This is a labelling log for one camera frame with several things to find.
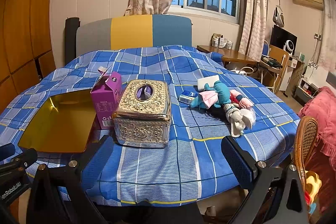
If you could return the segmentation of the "pink fuzzy sock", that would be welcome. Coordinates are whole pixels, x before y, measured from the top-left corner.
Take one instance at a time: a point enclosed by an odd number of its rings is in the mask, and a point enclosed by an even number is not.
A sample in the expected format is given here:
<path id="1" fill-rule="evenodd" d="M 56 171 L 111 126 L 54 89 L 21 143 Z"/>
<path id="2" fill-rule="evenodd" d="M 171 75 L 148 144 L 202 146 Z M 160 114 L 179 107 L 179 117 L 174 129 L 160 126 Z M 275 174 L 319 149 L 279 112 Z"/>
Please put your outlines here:
<path id="1" fill-rule="evenodd" d="M 253 102 L 249 98 L 243 96 L 235 89 L 230 90 L 230 100 L 232 103 L 238 104 L 241 109 L 251 109 L 254 106 Z"/>

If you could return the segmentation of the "teal plush toy pink dress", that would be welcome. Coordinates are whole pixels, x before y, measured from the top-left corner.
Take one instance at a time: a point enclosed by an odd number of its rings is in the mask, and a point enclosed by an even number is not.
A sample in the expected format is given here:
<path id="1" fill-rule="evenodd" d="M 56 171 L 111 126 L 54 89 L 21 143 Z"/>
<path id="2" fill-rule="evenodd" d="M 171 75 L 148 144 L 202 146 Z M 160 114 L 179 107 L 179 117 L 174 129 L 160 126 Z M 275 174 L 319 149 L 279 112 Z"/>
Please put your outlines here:
<path id="1" fill-rule="evenodd" d="M 211 88 L 205 84 L 205 90 L 198 94 L 190 103 L 191 108 L 209 109 L 210 107 L 221 108 L 224 104 L 230 104 L 230 91 L 220 80 L 214 82 Z"/>

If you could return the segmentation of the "blue Tempo tissue pack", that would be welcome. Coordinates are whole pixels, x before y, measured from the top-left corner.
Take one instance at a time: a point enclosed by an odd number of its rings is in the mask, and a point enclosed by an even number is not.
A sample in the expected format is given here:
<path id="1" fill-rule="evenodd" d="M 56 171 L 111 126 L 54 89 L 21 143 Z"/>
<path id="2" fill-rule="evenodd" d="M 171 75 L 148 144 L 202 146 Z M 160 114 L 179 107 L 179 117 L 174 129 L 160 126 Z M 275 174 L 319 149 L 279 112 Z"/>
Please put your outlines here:
<path id="1" fill-rule="evenodd" d="M 183 91 L 179 97 L 178 101 L 187 105 L 190 105 L 194 98 L 197 98 L 198 93 L 197 92 L 192 92 L 192 91 Z"/>

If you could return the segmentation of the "white sponge block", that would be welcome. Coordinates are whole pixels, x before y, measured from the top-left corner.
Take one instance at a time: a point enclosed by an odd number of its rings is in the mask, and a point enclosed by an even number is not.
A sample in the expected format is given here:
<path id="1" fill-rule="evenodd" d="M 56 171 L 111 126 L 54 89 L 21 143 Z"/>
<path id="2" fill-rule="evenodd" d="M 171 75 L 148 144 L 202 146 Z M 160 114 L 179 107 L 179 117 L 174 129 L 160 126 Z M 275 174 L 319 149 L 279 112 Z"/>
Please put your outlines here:
<path id="1" fill-rule="evenodd" d="M 219 75 L 213 75 L 197 79 L 197 89 L 199 92 L 204 91 L 206 84 L 209 88 L 213 88 L 215 82 L 217 81 L 219 81 Z"/>

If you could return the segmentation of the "gold tray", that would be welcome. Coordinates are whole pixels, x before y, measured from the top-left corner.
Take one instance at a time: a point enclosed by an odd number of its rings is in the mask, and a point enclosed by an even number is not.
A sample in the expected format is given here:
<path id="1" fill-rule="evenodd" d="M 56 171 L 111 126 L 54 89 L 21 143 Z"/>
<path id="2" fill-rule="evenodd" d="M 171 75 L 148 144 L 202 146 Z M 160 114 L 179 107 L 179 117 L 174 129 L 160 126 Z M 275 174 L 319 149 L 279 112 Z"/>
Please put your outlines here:
<path id="1" fill-rule="evenodd" d="M 29 122 L 18 146 L 50 154 L 83 153 L 95 117 L 88 89 L 51 96 Z"/>

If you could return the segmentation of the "wicker chair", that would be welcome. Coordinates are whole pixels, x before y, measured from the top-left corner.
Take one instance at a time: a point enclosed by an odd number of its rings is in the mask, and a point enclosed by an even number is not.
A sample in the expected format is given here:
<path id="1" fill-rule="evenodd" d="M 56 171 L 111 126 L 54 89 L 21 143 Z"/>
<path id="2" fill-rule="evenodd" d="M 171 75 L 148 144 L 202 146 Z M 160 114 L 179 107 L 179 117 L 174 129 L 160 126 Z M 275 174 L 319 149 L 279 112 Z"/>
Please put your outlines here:
<path id="1" fill-rule="evenodd" d="M 310 159 L 318 134 L 318 123 L 311 116 L 304 116 L 297 126 L 294 142 L 293 162 L 296 166 L 303 190 L 306 186 L 305 163 Z"/>

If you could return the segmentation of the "ornate gold tissue box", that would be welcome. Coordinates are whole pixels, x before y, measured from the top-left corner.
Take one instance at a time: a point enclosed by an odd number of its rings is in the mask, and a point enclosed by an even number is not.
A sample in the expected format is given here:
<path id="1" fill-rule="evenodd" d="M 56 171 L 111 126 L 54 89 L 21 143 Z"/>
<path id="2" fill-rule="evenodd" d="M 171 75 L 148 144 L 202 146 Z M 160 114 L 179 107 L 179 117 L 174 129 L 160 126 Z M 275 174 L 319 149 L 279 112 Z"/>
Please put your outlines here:
<path id="1" fill-rule="evenodd" d="M 169 141 L 171 100 L 164 81 L 130 81 L 113 113 L 116 138 L 121 145 L 163 148 Z"/>

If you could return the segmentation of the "blue plaid bed sheet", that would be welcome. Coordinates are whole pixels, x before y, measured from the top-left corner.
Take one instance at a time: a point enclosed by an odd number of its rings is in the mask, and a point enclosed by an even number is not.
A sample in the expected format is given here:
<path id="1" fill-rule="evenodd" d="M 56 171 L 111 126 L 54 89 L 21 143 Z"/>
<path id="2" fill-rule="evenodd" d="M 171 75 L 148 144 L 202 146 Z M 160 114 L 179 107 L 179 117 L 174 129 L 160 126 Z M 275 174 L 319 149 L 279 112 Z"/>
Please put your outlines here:
<path id="1" fill-rule="evenodd" d="M 257 162 L 277 165 L 293 145 L 299 117 L 249 76 L 224 68 L 216 53 L 174 45 L 84 53 L 17 95 L 1 113 L 1 144 L 69 167 L 106 139 L 80 170 L 95 203 L 172 207 L 242 182 L 233 139 Z"/>

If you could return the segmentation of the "wooden folding chair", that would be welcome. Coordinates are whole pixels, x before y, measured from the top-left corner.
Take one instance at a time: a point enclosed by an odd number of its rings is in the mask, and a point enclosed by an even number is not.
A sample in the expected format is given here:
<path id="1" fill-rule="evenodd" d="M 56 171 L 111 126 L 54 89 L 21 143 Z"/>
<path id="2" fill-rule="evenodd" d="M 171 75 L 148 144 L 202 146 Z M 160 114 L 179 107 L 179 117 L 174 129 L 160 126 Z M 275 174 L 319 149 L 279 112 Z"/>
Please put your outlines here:
<path id="1" fill-rule="evenodd" d="M 287 51 L 270 45 L 268 55 L 262 56 L 259 62 L 261 83 L 274 94 L 280 89 L 288 61 Z"/>

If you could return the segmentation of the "wooden desk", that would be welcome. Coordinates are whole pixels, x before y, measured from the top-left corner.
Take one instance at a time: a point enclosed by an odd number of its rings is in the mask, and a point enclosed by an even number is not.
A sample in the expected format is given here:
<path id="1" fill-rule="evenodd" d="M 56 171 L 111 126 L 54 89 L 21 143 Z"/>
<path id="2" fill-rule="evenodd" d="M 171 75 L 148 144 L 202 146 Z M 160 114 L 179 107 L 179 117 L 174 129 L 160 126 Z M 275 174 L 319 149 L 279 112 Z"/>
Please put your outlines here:
<path id="1" fill-rule="evenodd" d="M 197 49 L 204 53 L 216 52 L 221 54 L 222 62 L 228 64 L 229 62 L 242 63 L 242 64 L 253 64 L 256 65 L 258 61 L 251 59 L 250 57 L 243 55 L 235 50 L 228 50 L 226 48 L 216 48 L 213 46 L 202 46 L 197 45 Z"/>

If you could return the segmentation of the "jars on desk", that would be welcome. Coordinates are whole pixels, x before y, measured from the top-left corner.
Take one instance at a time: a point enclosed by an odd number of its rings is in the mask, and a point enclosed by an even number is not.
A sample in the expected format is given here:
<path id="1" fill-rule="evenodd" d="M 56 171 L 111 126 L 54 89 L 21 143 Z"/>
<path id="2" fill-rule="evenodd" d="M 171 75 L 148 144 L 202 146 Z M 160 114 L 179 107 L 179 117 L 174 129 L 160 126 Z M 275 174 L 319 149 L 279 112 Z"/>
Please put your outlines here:
<path id="1" fill-rule="evenodd" d="M 224 38 L 224 36 L 221 34 L 214 33 L 211 37 L 211 46 L 232 50 L 233 42 L 227 38 Z"/>

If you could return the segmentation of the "right floral curtain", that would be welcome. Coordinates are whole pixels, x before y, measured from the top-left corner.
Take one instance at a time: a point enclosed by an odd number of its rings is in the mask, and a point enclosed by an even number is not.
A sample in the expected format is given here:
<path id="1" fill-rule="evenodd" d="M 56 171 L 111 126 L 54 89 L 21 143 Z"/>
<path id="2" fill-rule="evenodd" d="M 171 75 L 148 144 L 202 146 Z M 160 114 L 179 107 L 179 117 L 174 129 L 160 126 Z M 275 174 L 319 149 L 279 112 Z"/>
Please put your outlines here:
<path id="1" fill-rule="evenodd" d="M 246 0 L 239 52 L 260 61 L 266 31 L 266 0 Z"/>

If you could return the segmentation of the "black monitor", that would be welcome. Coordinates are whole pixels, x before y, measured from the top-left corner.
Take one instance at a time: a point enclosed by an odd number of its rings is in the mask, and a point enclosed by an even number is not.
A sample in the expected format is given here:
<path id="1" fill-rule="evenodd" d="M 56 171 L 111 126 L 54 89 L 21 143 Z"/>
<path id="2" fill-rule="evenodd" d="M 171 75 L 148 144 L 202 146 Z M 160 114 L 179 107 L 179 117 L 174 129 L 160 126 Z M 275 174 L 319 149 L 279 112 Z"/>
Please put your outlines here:
<path id="1" fill-rule="evenodd" d="M 277 25 L 273 25 L 272 33 L 270 37 L 270 45 L 283 49 L 284 44 L 288 39 L 291 40 L 296 46 L 297 37 L 295 35 L 286 31 L 284 28 L 281 28 Z"/>

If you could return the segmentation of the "grey yellow blue headboard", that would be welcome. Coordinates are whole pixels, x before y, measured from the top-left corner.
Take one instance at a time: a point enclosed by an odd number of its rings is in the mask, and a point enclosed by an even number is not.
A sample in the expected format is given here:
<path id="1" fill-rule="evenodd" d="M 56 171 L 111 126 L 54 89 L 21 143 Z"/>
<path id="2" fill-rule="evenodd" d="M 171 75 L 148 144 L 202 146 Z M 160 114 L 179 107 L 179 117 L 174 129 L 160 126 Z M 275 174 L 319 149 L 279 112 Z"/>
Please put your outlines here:
<path id="1" fill-rule="evenodd" d="M 136 15 L 108 18 L 80 26 L 76 55 L 96 50 L 192 45 L 192 22 L 174 15 Z"/>

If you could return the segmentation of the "air conditioner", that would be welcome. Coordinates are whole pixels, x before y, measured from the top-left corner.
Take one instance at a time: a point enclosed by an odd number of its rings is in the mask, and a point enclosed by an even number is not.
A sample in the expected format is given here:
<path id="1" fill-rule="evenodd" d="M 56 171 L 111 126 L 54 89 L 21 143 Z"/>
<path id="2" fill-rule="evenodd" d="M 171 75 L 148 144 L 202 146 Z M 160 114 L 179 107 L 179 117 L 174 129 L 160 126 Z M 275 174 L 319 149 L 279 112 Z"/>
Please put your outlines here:
<path id="1" fill-rule="evenodd" d="M 308 8 L 313 8 L 317 10 L 323 10 L 324 4 L 323 0 L 293 0 L 296 5 L 301 5 Z"/>

